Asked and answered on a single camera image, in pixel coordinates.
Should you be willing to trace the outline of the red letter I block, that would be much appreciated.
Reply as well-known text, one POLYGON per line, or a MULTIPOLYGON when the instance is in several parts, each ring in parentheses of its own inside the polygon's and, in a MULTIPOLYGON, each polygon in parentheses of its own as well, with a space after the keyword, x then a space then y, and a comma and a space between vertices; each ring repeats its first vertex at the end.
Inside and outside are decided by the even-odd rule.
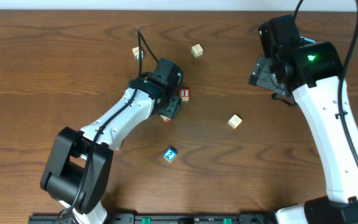
POLYGON ((179 94, 180 94, 180 98, 183 101, 188 101, 190 99, 190 90, 187 88, 181 88, 179 94))

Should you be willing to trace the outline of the blue number 2 block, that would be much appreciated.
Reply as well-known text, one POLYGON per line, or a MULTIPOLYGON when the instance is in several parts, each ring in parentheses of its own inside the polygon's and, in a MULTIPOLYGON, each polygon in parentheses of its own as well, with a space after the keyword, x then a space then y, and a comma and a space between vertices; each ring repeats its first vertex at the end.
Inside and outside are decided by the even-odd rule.
POLYGON ((163 155, 164 159, 166 159, 168 162, 172 162, 176 158, 176 156, 177 152, 172 147, 168 148, 163 155))

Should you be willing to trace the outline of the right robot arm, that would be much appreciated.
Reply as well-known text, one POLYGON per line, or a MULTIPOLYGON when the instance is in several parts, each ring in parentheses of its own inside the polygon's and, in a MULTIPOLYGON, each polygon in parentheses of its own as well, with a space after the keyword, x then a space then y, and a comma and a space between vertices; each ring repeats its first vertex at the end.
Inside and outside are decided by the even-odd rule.
POLYGON ((264 50, 249 82, 299 106, 323 165, 326 195, 275 212, 278 223, 358 223, 358 128, 330 42, 300 36, 293 16, 259 27, 264 50))

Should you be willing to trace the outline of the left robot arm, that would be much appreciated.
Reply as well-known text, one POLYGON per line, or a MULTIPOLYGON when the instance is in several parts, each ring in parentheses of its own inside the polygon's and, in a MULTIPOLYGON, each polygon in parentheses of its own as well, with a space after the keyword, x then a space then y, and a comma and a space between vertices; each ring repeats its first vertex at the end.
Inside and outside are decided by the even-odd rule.
POLYGON ((107 187, 114 151, 126 136, 153 114, 176 118, 183 81, 181 68, 161 58, 153 72, 130 80, 122 98, 93 123, 56 136, 40 180, 42 190, 64 209, 52 223, 105 223, 101 198, 107 187))

